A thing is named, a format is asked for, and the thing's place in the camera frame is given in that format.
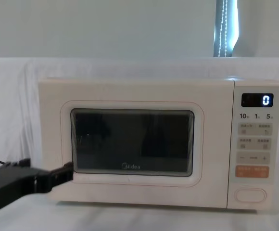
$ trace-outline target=window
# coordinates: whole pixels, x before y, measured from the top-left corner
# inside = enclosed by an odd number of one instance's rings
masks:
[[[239,37],[238,0],[216,0],[214,57],[231,57]]]

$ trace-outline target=wall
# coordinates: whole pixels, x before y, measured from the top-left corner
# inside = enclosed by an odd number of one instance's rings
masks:
[[[233,56],[279,57],[279,0],[238,0],[240,37]]]
[[[213,56],[216,0],[0,0],[0,57]]]

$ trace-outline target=door release button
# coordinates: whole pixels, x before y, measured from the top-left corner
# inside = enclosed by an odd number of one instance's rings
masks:
[[[266,199],[266,192],[262,189],[241,188],[236,190],[234,196],[239,202],[259,203]]]

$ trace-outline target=midea logo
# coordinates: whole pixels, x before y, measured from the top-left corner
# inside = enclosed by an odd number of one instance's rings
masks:
[[[127,162],[123,162],[121,164],[121,168],[122,169],[140,169],[140,166],[139,165],[130,165]]]

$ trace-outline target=number 0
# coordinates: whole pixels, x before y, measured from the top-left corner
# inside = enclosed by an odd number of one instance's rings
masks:
[[[263,105],[267,106],[270,103],[270,97],[268,95],[263,96]]]

